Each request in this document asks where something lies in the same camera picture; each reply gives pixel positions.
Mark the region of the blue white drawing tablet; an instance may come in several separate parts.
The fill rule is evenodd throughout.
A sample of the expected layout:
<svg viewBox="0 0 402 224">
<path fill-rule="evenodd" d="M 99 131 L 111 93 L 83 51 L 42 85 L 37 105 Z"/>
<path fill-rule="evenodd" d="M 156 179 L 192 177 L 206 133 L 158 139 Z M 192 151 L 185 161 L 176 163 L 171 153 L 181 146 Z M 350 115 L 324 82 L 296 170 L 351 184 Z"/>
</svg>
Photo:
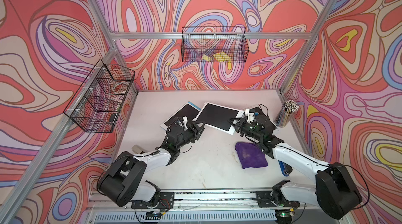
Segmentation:
<svg viewBox="0 0 402 224">
<path fill-rule="evenodd" d="M 187 102 L 167 120 L 165 120 L 160 126 L 163 130 L 167 130 L 167 128 L 176 117 L 187 117 L 188 121 L 192 121 L 199 114 L 200 111 L 200 107 L 194 105 L 191 102 Z"/>
</svg>

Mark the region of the purple microfiber cloth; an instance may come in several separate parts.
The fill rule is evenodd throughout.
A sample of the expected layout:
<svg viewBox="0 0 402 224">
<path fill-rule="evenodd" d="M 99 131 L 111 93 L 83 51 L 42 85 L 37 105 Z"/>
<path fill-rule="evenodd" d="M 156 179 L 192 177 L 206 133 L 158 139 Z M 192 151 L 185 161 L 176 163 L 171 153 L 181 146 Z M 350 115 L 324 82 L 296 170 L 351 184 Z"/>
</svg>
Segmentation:
<svg viewBox="0 0 402 224">
<path fill-rule="evenodd" d="M 253 143 L 237 142 L 235 151 L 243 169 L 268 166 L 265 154 Z"/>
</svg>

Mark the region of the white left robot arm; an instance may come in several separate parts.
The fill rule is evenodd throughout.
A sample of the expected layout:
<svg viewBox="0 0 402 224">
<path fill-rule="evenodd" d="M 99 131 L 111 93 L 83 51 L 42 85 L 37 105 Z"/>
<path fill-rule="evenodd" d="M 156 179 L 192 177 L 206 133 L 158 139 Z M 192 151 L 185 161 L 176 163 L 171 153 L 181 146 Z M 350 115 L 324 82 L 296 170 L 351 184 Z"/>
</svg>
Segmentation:
<svg viewBox="0 0 402 224">
<path fill-rule="evenodd" d="M 205 130 L 205 124 L 176 117 L 168 126 L 162 144 L 143 154 L 122 152 L 101 174 L 97 191 L 117 206 L 128 203 L 143 208 L 170 208 L 172 204 L 161 195 L 155 183 L 143 180 L 144 174 L 159 167 L 171 165 L 187 144 L 194 144 Z"/>
</svg>

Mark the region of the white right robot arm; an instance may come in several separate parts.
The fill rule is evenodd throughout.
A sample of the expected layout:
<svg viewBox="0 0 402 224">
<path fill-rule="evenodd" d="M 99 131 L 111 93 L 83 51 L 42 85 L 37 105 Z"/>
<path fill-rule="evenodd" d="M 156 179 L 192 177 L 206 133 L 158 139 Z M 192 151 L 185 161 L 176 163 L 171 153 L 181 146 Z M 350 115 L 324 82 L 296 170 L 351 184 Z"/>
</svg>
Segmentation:
<svg viewBox="0 0 402 224">
<path fill-rule="evenodd" d="M 269 116 L 245 112 L 228 122 L 235 132 L 256 144 L 265 155 L 282 162 L 289 173 L 297 170 L 312 181 L 311 184 L 299 184 L 282 180 L 272 187 L 269 197 L 272 204 L 307 203 L 339 220 L 362 203 L 362 196 L 346 165 L 320 161 L 291 147 L 274 135 L 275 125 Z"/>
</svg>

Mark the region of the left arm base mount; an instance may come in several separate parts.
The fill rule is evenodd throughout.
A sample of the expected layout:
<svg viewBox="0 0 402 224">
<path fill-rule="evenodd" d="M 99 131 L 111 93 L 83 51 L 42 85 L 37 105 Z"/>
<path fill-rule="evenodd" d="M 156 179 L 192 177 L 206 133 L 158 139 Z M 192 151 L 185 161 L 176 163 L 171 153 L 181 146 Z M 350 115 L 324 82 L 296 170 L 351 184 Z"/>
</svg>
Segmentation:
<svg viewBox="0 0 402 224">
<path fill-rule="evenodd" d="M 132 209 L 170 210 L 174 207 L 175 192 L 162 191 L 156 184 L 146 181 L 140 183 L 132 198 Z"/>
</svg>

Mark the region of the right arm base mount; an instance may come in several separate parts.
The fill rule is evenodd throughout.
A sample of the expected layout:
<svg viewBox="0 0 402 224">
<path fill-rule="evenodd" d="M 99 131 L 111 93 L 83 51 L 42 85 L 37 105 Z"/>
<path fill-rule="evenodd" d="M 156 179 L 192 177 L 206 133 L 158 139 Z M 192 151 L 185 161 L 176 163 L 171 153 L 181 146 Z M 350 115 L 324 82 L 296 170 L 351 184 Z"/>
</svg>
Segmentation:
<svg viewBox="0 0 402 224">
<path fill-rule="evenodd" d="M 281 192 L 282 187 L 289 182 L 290 180 L 282 180 L 274 185 L 271 190 L 256 191 L 256 197 L 252 198 L 252 200 L 257 201 L 260 208 L 292 207 L 297 209 L 300 206 L 300 203 L 297 201 L 287 200 L 284 194 Z"/>
</svg>

